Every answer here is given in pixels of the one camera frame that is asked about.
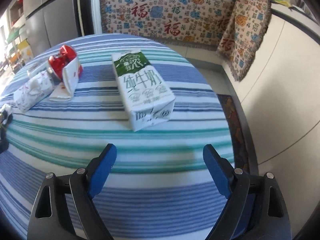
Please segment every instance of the tiled floor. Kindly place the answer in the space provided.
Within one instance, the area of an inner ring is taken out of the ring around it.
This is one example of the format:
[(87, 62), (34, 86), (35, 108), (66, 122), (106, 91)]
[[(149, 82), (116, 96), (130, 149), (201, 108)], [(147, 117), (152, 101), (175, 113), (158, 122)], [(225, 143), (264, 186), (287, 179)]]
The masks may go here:
[(195, 49), (175, 45), (167, 45), (175, 52), (187, 59), (193, 59), (191, 62), (198, 71), (205, 77), (212, 90), (217, 94), (230, 95), (226, 80), (222, 73), (222, 59), (215, 51), (204, 49)]

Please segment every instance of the white patterned cloth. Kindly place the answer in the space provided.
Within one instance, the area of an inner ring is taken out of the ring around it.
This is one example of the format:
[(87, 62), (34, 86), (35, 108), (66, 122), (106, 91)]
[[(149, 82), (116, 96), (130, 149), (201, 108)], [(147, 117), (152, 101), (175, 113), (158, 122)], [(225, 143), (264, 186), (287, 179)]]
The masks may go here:
[(13, 94), (17, 108), (25, 113), (54, 89), (54, 83), (46, 70), (35, 75)]
[(49, 99), (52, 101), (68, 101), (73, 98), (76, 87), (79, 82), (79, 69), (81, 64), (78, 57), (71, 60), (67, 66), (62, 69), (62, 80), (52, 94), (49, 96)]
[[(70, 101), (45, 98), (25, 114), (13, 102), (13, 92), (28, 80), (28, 68), (57, 54), (61, 44), (19, 71), (0, 99), (13, 109), (10, 146), (0, 154), (0, 207), (10, 223), (26, 239), (45, 174), (71, 174), (113, 143), (115, 165), (94, 198), (112, 236), (205, 239), (226, 199), (206, 169), (202, 149), (210, 143), (231, 163), (233, 150), (225, 115), (204, 77), (178, 53), (141, 37), (93, 35), (66, 44), (84, 67)], [(141, 49), (176, 96), (170, 121), (138, 132), (130, 130), (111, 62), (112, 53), (132, 49)], [(72, 203), (70, 195), (67, 201)], [(74, 206), (69, 211), (81, 233)]]

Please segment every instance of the blue gripper pad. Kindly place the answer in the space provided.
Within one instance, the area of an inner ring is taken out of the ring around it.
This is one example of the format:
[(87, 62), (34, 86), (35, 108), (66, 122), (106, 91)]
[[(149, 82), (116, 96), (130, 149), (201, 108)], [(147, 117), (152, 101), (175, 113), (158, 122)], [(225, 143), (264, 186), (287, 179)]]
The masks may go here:
[(212, 145), (203, 148), (203, 160), (216, 187), (221, 195), (228, 199), (231, 195), (230, 180), (232, 179), (233, 167), (227, 159), (221, 158)]
[(113, 164), (116, 161), (117, 148), (112, 144), (111, 148), (105, 154), (104, 158), (100, 161), (99, 166), (91, 176), (91, 181), (88, 189), (88, 195), (91, 199), (99, 194), (103, 188), (104, 183), (111, 171)]

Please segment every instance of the doormat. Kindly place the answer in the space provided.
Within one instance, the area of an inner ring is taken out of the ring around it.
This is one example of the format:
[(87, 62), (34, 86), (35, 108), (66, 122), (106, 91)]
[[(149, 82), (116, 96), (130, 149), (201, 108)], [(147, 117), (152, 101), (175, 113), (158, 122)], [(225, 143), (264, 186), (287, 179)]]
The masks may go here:
[(250, 173), (248, 152), (233, 99), (230, 95), (217, 94), (217, 96), (228, 122), (234, 152), (235, 168), (241, 168), (247, 173)]

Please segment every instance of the cardboard box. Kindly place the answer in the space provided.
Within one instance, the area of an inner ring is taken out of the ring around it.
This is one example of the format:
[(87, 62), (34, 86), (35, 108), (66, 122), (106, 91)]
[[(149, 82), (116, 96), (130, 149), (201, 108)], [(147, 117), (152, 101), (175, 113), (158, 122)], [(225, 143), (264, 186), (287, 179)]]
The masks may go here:
[(166, 122), (175, 95), (140, 50), (112, 54), (118, 89), (131, 127), (138, 131)]
[(27, 42), (27, 40), (23, 40), (22, 42), (20, 42), (17, 45), (17, 47), (18, 47), (18, 49), (21, 53), (22, 59), (25, 63), (28, 63), (30, 60), (33, 59), (33, 53), (32, 53), (31, 47), (30, 47), (29, 43)]

